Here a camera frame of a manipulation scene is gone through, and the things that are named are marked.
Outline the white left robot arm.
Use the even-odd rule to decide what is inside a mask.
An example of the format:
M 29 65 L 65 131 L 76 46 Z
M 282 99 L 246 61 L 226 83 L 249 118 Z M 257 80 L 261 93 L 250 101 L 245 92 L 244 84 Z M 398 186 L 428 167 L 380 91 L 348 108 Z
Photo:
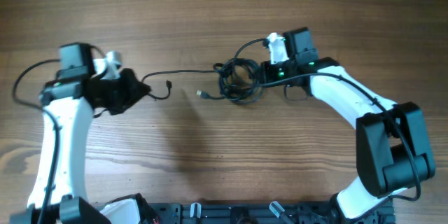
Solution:
M 60 68 L 43 86 L 39 104 L 19 98 L 20 82 L 13 84 L 14 102 L 42 112 L 44 133 L 27 208 L 11 215 L 11 223 L 144 223 L 153 217 L 140 195 L 115 199 L 101 209 L 88 202 L 85 154 L 95 110 L 124 113 L 151 90 L 122 66 L 119 52 L 95 58 L 96 50 L 89 43 L 61 46 L 56 59 Z

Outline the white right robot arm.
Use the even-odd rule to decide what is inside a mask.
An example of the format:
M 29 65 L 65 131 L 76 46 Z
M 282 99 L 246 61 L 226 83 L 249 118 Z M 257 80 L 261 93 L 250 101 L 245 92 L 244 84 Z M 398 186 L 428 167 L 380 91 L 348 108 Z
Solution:
M 338 112 L 356 131 L 357 177 L 327 202 L 297 208 L 298 223 L 385 223 L 393 200 L 415 202 L 435 175 L 424 115 L 413 102 L 398 104 L 352 78 L 331 57 L 320 58 L 303 27 L 263 39 L 265 88 L 301 87 Z

